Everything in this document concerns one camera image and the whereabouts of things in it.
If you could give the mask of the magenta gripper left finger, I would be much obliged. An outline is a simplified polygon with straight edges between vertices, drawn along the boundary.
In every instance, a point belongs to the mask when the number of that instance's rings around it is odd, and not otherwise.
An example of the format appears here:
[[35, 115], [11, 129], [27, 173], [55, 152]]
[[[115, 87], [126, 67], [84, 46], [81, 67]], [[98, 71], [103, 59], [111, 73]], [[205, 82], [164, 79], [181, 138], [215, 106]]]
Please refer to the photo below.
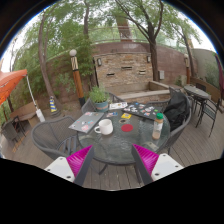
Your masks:
[[69, 157], [58, 157], [45, 170], [76, 185], [82, 186], [93, 156], [94, 147], [90, 145]]

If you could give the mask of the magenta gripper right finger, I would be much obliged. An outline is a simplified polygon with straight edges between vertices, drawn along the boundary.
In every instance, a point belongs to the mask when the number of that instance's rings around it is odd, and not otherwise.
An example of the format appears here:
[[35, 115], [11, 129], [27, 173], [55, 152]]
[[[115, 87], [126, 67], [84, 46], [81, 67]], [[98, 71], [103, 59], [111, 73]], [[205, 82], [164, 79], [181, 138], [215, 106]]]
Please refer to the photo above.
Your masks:
[[132, 155], [145, 185], [183, 169], [183, 166], [166, 153], [160, 155], [133, 144]]

